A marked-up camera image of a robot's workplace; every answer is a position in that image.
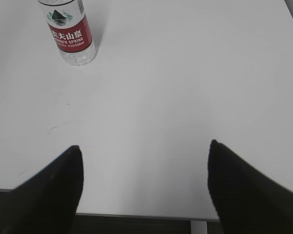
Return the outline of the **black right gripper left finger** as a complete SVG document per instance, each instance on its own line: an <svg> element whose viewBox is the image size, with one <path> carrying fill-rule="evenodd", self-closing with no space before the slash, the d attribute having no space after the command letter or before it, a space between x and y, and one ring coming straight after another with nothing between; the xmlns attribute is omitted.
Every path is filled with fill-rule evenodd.
<svg viewBox="0 0 293 234"><path fill-rule="evenodd" d="M68 234L83 186L82 152L73 145L22 185L0 195L0 234Z"/></svg>

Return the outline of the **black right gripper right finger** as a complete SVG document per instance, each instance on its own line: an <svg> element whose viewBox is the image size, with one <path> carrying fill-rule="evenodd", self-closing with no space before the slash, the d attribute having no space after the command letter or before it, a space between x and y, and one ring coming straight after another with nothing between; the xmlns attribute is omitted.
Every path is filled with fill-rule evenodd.
<svg viewBox="0 0 293 234"><path fill-rule="evenodd" d="M208 189L226 234L293 234L293 192L213 140Z"/></svg>

